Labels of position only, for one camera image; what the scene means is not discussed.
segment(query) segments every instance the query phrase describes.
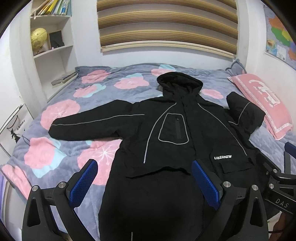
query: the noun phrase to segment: stack of books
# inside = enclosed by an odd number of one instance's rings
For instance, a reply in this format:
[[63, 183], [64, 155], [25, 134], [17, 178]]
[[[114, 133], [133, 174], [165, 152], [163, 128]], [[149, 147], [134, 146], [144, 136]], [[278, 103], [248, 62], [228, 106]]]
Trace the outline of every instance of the stack of books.
[[76, 78], [78, 75], [78, 73], [76, 71], [73, 71], [73, 72], [70, 72], [70, 73], [67, 73], [65, 75], [63, 75], [62, 77], [54, 80], [52, 82], [52, 86], [55, 87], [55, 86], [58, 86], [58, 85], [62, 85], [62, 84], [65, 84], [66, 82], [68, 82], [69, 80], [73, 80], [74, 78]]
[[46, 0], [31, 16], [38, 15], [72, 15], [71, 0]]

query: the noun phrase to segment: white shelf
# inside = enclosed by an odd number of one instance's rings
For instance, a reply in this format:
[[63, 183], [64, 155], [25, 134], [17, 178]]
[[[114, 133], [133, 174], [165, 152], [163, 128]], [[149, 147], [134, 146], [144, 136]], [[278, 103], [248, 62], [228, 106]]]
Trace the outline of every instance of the white shelf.
[[43, 91], [46, 94], [47, 100], [50, 101], [56, 94], [58, 94], [65, 86], [70, 84], [77, 76], [74, 76], [72, 79], [68, 80], [65, 84], [52, 86], [51, 82], [46, 82], [42, 85]]
[[51, 49], [51, 50], [48, 50], [48, 51], [45, 51], [43, 53], [40, 53], [40, 54], [37, 54], [34, 56], [34, 59], [37, 59], [45, 54], [49, 54], [49, 53], [52, 53], [52, 52], [56, 52], [56, 51], [61, 51], [63, 49], [66, 49], [66, 48], [70, 48], [70, 47], [73, 47], [73, 45], [66, 45], [66, 46], [62, 46], [62, 47], [59, 47], [59, 48], [55, 48], [55, 49]]
[[36, 19], [30, 17], [31, 19], [31, 28], [38, 28], [40, 26], [46, 25], [56, 25], [60, 22], [63, 22], [69, 19], [71, 16], [68, 15], [40, 15], [36, 16]]

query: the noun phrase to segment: map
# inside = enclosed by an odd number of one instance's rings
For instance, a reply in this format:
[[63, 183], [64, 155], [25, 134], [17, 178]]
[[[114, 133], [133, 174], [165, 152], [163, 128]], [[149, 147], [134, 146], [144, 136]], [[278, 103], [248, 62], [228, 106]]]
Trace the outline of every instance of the map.
[[288, 31], [268, 7], [264, 7], [267, 41], [266, 52], [281, 59], [296, 70], [296, 45]]

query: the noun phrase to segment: bed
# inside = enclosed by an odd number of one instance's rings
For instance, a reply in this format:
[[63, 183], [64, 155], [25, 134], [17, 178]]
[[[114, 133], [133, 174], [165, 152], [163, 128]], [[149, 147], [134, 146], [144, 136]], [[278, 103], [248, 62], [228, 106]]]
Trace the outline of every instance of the bed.
[[[18, 141], [13, 156], [1, 166], [11, 185], [25, 201], [33, 185], [41, 188], [55, 187], [67, 181], [90, 159], [98, 162], [99, 171], [80, 207], [75, 211], [95, 240], [99, 240], [98, 213], [109, 177], [111, 164], [121, 139], [100, 139], [68, 142], [55, 140], [48, 134], [53, 120], [106, 104], [115, 99], [131, 103], [162, 96], [156, 81], [163, 73], [177, 71], [201, 80], [200, 92], [208, 101], [227, 107], [226, 96], [240, 91], [227, 77], [245, 73], [235, 61], [226, 70], [202, 70], [167, 64], [138, 64], [122, 68], [105, 66], [76, 68], [78, 77], [63, 89], [43, 109]], [[265, 123], [251, 135], [250, 141], [284, 170], [284, 144], [296, 144], [292, 132], [276, 141], [266, 130]], [[296, 174], [296, 161], [291, 160], [291, 172]], [[57, 210], [54, 217], [61, 231], [66, 232]]]

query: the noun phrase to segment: jacket logo text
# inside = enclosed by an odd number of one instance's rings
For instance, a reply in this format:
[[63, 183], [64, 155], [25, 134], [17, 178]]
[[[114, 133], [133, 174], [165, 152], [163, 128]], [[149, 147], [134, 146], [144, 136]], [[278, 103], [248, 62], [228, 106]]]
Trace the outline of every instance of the jacket logo text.
[[215, 156], [214, 159], [215, 160], [219, 160], [219, 159], [224, 159], [224, 158], [231, 158], [232, 155], [227, 155], [227, 156]]

